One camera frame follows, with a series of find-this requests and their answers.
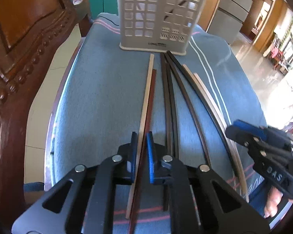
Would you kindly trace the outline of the pale beige chopstick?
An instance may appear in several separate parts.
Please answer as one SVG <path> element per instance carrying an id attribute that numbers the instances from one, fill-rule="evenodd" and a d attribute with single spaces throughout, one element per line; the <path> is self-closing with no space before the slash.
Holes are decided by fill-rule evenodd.
<path id="1" fill-rule="evenodd" d="M 227 128 L 227 123 L 225 122 L 224 116 L 221 114 L 216 102 L 214 101 L 212 95 L 204 85 L 203 81 L 200 79 L 197 73 L 193 74 L 195 78 L 195 83 L 200 90 L 200 92 L 203 94 L 203 98 L 206 100 L 208 107 L 212 111 L 212 114 L 216 118 L 216 123 L 218 124 L 221 134 L 225 138 L 225 142 L 227 143 L 227 146 L 229 147 L 230 155 L 233 159 L 234 166 L 237 169 L 237 176 L 239 178 L 239 182 L 241 185 L 241 190 L 243 194 L 245 195 L 245 200 L 249 202 L 249 195 L 248 195 L 248 187 L 246 182 L 245 173 L 243 170 L 243 166 L 241 163 L 241 159 L 237 150 L 236 143 L 234 143 L 232 140 L 228 139 L 225 135 L 225 130 Z"/>

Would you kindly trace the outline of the light wood chopstick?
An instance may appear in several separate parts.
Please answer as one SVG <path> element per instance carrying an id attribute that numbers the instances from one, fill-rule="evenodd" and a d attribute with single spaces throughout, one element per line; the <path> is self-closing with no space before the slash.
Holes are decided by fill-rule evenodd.
<path id="1" fill-rule="evenodd" d="M 146 117 L 147 117 L 146 114 L 147 114 L 147 106 L 148 106 L 148 102 L 149 102 L 149 94 L 150 94 L 154 59 L 155 59 L 155 55 L 153 53 L 151 53 L 150 59 L 149 59 L 149 66 L 148 66 L 148 70 L 147 70 L 146 87 L 145 87 L 145 92 L 144 92 L 141 120 L 140 120 L 140 126 L 139 126 L 139 131 L 138 131 L 138 145 L 137 145 L 137 154 L 136 154 L 136 163 L 135 163 L 135 181 L 132 184 L 132 186 L 130 188 L 130 192 L 129 192 L 129 199 L 127 202 L 127 209 L 126 209 L 126 215 L 125 215 L 126 219 L 129 219 L 130 215 L 131 215 L 131 211 L 133 208 L 134 193 L 135 193 L 135 189 L 136 189 L 136 184 L 138 182 L 138 167 L 140 164 L 144 129 L 145 129 L 145 125 L 146 125 Z"/>

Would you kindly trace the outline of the white plastic utensil holder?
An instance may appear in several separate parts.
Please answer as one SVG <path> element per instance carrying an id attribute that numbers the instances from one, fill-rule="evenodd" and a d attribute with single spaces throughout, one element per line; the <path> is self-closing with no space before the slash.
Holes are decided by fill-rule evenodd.
<path id="1" fill-rule="evenodd" d="M 120 48 L 184 56 L 206 0 L 117 0 Z"/>

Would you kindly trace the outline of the carved wooden chair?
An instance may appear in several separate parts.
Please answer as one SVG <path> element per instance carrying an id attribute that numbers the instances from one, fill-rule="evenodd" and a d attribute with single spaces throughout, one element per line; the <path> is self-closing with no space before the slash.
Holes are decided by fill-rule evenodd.
<path id="1" fill-rule="evenodd" d="M 0 0 L 0 233 L 25 211 L 24 158 L 31 104 L 59 46 L 91 27 L 89 0 Z"/>

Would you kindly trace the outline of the black curved chopstick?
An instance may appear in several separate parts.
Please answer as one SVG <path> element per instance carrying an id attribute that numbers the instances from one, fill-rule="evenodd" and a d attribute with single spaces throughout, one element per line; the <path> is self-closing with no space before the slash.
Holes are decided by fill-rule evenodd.
<path id="1" fill-rule="evenodd" d="M 175 79 L 177 81 L 177 84 L 178 84 L 178 86 L 179 86 L 179 88 L 181 90 L 181 94 L 182 94 L 182 96 L 183 96 L 183 98 L 184 98 L 184 100 L 186 102 L 186 105 L 188 107 L 188 110 L 189 110 L 189 112 L 190 112 L 190 114 L 192 116 L 195 128 L 197 130 L 198 136 L 199 136 L 200 141 L 201 141 L 205 161 L 206 161 L 207 165 L 209 167 L 211 167 L 211 159 L 210 159 L 210 155 L 209 155 L 207 144 L 206 144 L 206 138 L 205 138 L 205 136 L 203 134 L 201 123 L 198 120 L 196 111 L 195 111 L 195 109 L 193 107 L 193 104 L 192 104 L 192 102 L 190 100 L 190 97 L 189 97 L 189 95 L 188 95 L 188 93 L 186 91 L 186 88 L 185 88 L 185 86 L 184 86 L 184 84 L 183 84 L 183 82 L 182 82 L 182 80 L 181 80 L 181 78 L 179 76 L 179 73 L 177 72 L 177 69 L 175 68 L 175 65 L 174 65 L 172 59 L 169 57 L 168 53 L 164 53 L 164 56 L 168 61 L 168 64 L 169 64 L 169 66 L 170 66 L 170 68 L 171 68 L 171 70 L 173 72 L 173 75 L 174 75 L 174 77 L 175 77 Z"/>

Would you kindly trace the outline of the wooden door frame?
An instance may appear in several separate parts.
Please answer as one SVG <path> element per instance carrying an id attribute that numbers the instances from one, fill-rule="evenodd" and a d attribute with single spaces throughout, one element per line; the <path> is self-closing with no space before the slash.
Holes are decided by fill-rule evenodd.
<path id="1" fill-rule="evenodd" d="M 287 3 L 284 0 L 253 0 L 240 33 L 251 41 L 257 51 L 264 53 L 286 10 Z"/>

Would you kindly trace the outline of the black outer chopstick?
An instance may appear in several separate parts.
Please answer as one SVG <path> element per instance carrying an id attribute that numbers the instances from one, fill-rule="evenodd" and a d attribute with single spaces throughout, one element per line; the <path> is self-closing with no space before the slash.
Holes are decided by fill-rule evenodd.
<path id="1" fill-rule="evenodd" d="M 181 65 L 180 62 L 176 59 L 176 57 L 170 52 L 167 51 L 166 54 L 168 55 L 169 61 L 172 61 L 173 65 L 176 65 L 177 68 L 180 70 L 182 75 L 186 78 L 188 83 L 191 85 L 193 90 L 196 92 L 197 96 L 200 98 L 201 102 L 203 103 L 205 109 L 207 110 L 210 118 L 212 119 L 214 126 L 216 127 L 221 140 L 228 152 L 230 162 L 232 168 L 234 170 L 235 175 L 238 174 L 237 166 L 234 161 L 234 152 L 233 146 L 230 140 L 225 136 L 225 129 L 227 124 L 224 121 L 223 116 L 220 113 L 219 108 L 217 107 L 213 97 L 205 87 L 197 81 L 194 74 L 190 71 L 190 69 L 186 65 Z"/>

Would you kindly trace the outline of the blue striped cloth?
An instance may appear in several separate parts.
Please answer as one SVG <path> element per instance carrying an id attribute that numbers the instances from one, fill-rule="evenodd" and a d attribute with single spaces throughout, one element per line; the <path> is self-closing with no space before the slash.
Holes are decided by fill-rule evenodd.
<path id="1" fill-rule="evenodd" d="M 150 53 L 120 49 L 117 15 L 102 13 L 92 25 L 65 83 L 57 108 L 50 153 L 52 186 L 73 167 L 88 168 L 117 153 L 120 145 L 129 143 L 132 132 L 140 127 Z M 195 27 L 185 56 L 176 57 L 197 73 L 216 103 L 219 102 L 228 125 L 239 119 L 255 126 L 266 126 L 261 104 L 240 63 L 226 41 Z M 150 130 L 154 141 L 166 144 L 166 122 L 160 54 L 155 54 L 157 70 Z M 202 125 L 207 140 L 212 169 L 241 193 L 240 182 L 221 137 L 207 110 L 193 88 L 180 78 Z M 205 163 L 204 153 L 191 114 L 172 76 L 179 136 L 179 159 L 197 167 Z M 247 149 L 237 145 L 251 194 L 264 180 L 252 166 Z M 162 187 L 149 183 L 144 172 L 138 222 L 134 233 L 170 233 L 169 212 L 162 211 Z M 113 233 L 127 233 L 125 219 L 128 186 L 117 186 Z"/>

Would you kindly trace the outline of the dark brown chopstick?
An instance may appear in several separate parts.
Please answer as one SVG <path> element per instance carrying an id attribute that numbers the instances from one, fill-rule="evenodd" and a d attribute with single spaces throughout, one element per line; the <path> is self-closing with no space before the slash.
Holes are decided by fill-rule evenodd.
<path id="1" fill-rule="evenodd" d="M 166 122 L 166 154 L 170 155 L 170 152 L 171 152 L 171 114 L 170 114 L 170 100 L 169 100 L 169 90 L 168 90 L 167 71 L 166 71 L 166 60 L 165 60 L 164 53 L 160 54 L 160 61 L 161 61 L 165 122 Z"/>

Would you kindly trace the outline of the grey refrigerator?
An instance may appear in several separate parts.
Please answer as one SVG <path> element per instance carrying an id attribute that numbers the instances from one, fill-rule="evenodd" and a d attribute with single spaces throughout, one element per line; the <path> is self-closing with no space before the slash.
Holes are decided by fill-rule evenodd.
<path id="1" fill-rule="evenodd" d="M 232 44 L 249 14 L 252 2 L 253 0 L 220 0 L 207 32 Z"/>

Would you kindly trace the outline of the reddish brown chopstick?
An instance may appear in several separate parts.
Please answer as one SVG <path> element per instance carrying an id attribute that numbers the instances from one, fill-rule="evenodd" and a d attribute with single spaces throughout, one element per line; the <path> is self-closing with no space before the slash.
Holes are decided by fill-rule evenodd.
<path id="1" fill-rule="evenodd" d="M 127 233 L 132 234 L 135 230 L 135 225 L 137 221 L 137 215 L 138 215 L 138 209 L 140 206 L 140 195 L 141 195 L 141 184 L 143 179 L 143 170 L 146 163 L 146 157 L 147 157 L 147 133 L 150 129 L 150 123 L 152 118 L 152 108 L 153 108 L 153 99 L 155 94 L 155 81 L 156 81 L 156 75 L 157 70 L 152 70 L 152 77 L 151 77 L 151 85 L 150 85 L 150 93 L 149 93 L 149 99 L 147 103 L 147 115 L 146 115 L 146 123 L 144 127 L 143 132 L 143 141 L 142 141 L 142 150 L 140 155 L 140 161 L 138 165 L 138 173 L 136 175 L 136 186 L 134 190 L 134 197 L 133 197 L 133 203 L 131 207 L 131 213 L 129 218 L 129 227 Z"/>

